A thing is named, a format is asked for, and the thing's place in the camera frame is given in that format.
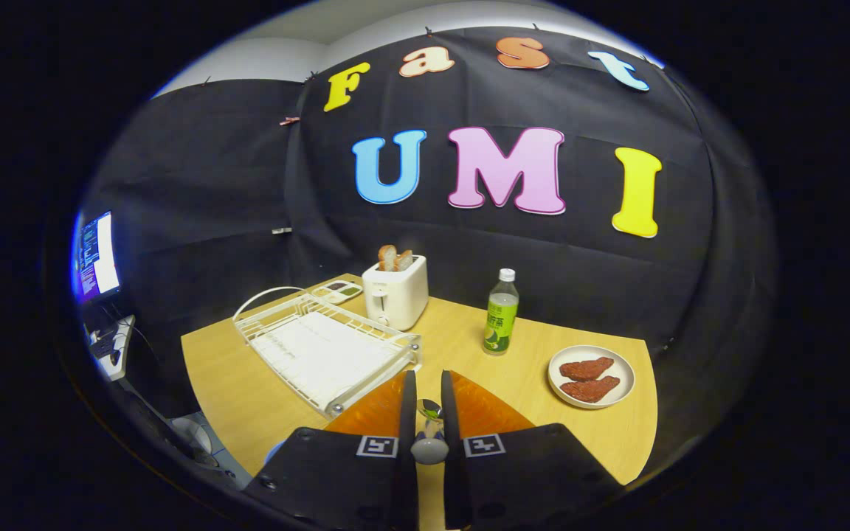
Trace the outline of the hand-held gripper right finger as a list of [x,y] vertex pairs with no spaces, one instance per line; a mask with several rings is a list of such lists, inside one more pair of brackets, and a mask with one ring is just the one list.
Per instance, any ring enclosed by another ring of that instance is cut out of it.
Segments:
[[563,424],[506,426],[508,404],[451,370],[442,374],[441,403],[446,528],[554,530],[623,494]]

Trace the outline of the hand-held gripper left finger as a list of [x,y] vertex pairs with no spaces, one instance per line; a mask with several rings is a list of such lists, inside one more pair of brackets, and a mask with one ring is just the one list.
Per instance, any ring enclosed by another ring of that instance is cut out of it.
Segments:
[[316,530],[418,529],[415,406],[414,371],[398,373],[325,429],[294,430],[246,496]]

